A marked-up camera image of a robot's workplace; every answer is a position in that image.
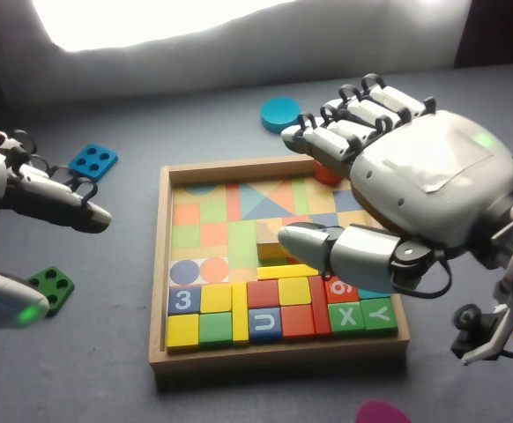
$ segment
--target blue triangle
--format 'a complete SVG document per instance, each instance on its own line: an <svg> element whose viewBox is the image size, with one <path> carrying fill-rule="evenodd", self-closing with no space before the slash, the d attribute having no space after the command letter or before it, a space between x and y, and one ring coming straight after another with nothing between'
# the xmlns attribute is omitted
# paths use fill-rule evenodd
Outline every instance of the blue triangle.
<svg viewBox="0 0 513 423"><path fill-rule="evenodd" d="M241 216L245 217L266 197L246 183L239 184L241 193Z"/></svg>
<svg viewBox="0 0 513 423"><path fill-rule="evenodd" d="M270 198L265 198L257 207L249 212L243 219L268 219L268 218L289 218L291 212L274 203Z"/></svg>

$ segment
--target pink object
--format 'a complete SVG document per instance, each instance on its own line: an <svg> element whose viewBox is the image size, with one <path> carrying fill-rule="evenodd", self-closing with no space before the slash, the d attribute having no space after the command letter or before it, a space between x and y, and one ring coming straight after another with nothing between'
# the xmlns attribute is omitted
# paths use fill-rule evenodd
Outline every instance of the pink object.
<svg viewBox="0 0 513 423"><path fill-rule="evenodd" d="M355 423L412 423L398 408L382 401L368 401L356 413Z"/></svg>

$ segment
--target orange circle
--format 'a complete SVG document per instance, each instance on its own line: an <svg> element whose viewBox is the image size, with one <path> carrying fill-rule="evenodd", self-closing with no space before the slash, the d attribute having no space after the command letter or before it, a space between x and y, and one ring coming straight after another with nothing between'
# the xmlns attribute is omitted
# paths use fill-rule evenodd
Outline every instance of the orange circle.
<svg viewBox="0 0 513 423"><path fill-rule="evenodd" d="M222 258L208 258L200 266L200 276L206 282L215 284L222 282L229 274L229 266Z"/></svg>

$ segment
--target number 3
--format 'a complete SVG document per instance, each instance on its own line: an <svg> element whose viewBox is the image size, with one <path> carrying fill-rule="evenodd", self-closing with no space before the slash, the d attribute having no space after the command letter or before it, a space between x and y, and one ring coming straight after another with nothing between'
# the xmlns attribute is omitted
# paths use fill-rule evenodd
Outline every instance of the number 3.
<svg viewBox="0 0 513 423"><path fill-rule="evenodd" d="M337 282L333 282L331 284L331 292L335 293L336 295L341 295L347 291L348 293L351 293L353 291L353 287L347 284L344 284L340 280Z"/></svg>
<svg viewBox="0 0 513 423"><path fill-rule="evenodd" d="M184 304L176 303L176 308L179 310L184 310L192 305L192 301L190 301L190 291L179 291L176 293L176 296L182 301Z"/></svg>

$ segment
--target block with number 3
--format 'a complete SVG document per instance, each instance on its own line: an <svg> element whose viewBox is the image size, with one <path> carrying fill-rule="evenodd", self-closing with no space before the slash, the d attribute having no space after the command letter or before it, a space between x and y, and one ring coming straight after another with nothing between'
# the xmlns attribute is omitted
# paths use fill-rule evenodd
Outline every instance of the block with number 3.
<svg viewBox="0 0 513 423"><path fill-rule="evenodd" d="M201 286L176 286L168 295L168 315L191 315L200 312Z"/></svg>
<svg viewBox="0 0 513 423"><path fill-rule="evenodd" d="M338 278L331 278L331 280L325 282L325 292L327 292L327 302L330 304L359 300L359 290L341 282Z"/></svg>

